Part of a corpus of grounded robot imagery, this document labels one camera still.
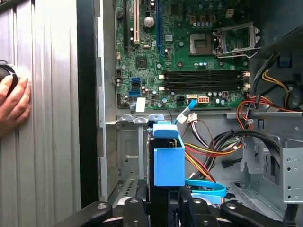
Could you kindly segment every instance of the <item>white label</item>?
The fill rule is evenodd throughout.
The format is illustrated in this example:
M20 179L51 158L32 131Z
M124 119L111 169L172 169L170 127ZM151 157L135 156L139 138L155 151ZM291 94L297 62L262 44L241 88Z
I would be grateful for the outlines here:
M157 45L157 41L153 40L152 43L151 43L151 46L155 47L156 45Z
M178 121L180 124L183 124L186 120L187 120L187 117L184 116L183 114L179 114L179 116L177 117L177 121Z
M144 112L145 111L145 101L146 98L137 98L136 112Z

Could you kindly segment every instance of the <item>white connector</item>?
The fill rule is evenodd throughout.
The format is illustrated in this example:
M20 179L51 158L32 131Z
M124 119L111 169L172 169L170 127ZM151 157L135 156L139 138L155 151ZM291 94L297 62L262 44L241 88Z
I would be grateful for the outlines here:
M225 17L226 17L227 19L230 19L230 18L232 18L233 14L234 14L234 10L233 10L233 9L228 9L228 10L226 11Z

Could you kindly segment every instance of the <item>yellow wire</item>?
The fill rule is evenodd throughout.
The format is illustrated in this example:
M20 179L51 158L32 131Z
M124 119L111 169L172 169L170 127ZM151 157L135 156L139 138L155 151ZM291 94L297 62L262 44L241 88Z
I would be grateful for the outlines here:
M235 152L237 149L233 149L233 150L229 150L229 151L224 151L224 152L216 152L214 150L207 150L207 149L203 149L203 148L200 148L200 147L197 147L193 144L190 144L190 143L185 143L184 145L187 145L189 147L192 147L192 148L195 148L197 150L201 150L201 151L204 151L204 152L207 152L207 153L211 153L211 154L218 154L218 155L228 155L228 154L231 154L232 152Z
M284 88L284 90L286 91L286 96L285 96L285 99L284 99L284 105L285 105L285 106L288 106L288 105L287 105L287 100L288 100L288 97L289 97L289 92L290 92L290 90L289 90L283 83L281 83L279 80L270 77L270 76L267 74L267 70L263 73L262 79L265 80L265 81L267 81L267 82L270 82L270 83L278 84L279 86L281 86L281 87Z
M210 178L210 176L201 168L198 166L198 164L189 156L187 153L185 153L186 158L189 160L189 162L196 167L204 176L206 176L210 181L213 182L213 180Z

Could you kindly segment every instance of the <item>chip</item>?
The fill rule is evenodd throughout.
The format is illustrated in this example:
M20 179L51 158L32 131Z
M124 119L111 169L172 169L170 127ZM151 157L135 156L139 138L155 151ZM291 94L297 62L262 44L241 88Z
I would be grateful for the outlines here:
M171 15L179 15L179 5L178 4L171 4L170 5L170 14Z
M196 22L196 16L190 16L189 17L189 22L192 24L192 23L195 23Z
M146 56L136 57L136 68L137 69L146 69L147 68L147 57Z

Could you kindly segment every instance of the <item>screw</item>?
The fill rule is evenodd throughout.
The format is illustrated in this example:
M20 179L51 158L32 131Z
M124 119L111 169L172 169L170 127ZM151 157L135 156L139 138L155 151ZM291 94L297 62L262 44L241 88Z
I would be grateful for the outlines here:
M229 209L236 209L236 205L234 204L230 204L230 203L227 203L226 206L229 208Z
M106 205L104 203L99 204L98 209L104 209L106 208Z
M197 204L199 204L199 203L201 203L201 200L199 200L199 199L194 199L194 202L197 203Z

